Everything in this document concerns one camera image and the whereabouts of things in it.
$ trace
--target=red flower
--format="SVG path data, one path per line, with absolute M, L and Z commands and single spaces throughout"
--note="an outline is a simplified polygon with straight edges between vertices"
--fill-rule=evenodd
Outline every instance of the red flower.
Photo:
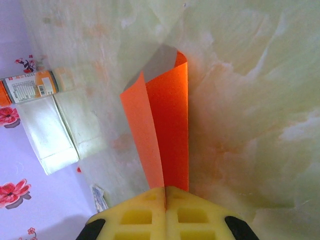
M 35 229 L 33 228 L 33 227 L 30 227 L 29 229 L 28 229 L 28 234 L 30 235 L 30 234 L 34 234 L 35 233 Z
M 10 182 L 0 186 L 0 208 L 15 203 L 21 196 L 25 195 L 31 187 L 30 184 L 26 185 L 26 183 L 27 180 L 22 179 L 17 185 Z
M 12 124 L 19 119 L 17 109 L 9 106 L 0 108 L 0 126 Z
M 19 58 L 19 59 L 17 59 L 17 60 L 15 60 L 14 62 L 15 62 L 16 64 L 19 64 L 21 61 L 22 61 L 22 57 Z

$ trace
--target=yellow plastic object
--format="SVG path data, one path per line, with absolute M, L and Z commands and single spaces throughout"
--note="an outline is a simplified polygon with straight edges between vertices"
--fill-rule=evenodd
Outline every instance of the yellow plastic object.
M 76 240 L 258 240 L 241 218 L 179 188 L 153 188 L 89 219 Z

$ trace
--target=orange card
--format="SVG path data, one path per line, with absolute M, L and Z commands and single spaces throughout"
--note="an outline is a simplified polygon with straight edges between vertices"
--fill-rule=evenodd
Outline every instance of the orange card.
M 189 190 L 188 63 L 178 52 L 174 68 L 145 83 L 143 73 L 120 95 L 150 188 Z

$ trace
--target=folded orange paper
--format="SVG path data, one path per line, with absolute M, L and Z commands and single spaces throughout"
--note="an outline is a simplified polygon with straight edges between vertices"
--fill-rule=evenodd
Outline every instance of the folded orange paper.
M 120 95 L 150 188 L 189 190 L 188 63 L 145 83 L 143 73 Z

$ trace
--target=orange paper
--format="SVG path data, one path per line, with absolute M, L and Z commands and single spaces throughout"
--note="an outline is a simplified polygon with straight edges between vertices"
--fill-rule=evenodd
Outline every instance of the orange paper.
M 147 84 L 141 73 L 120 98 L 149 187 L 188 191 L 186 57 L 178 52 L 175 67 Z

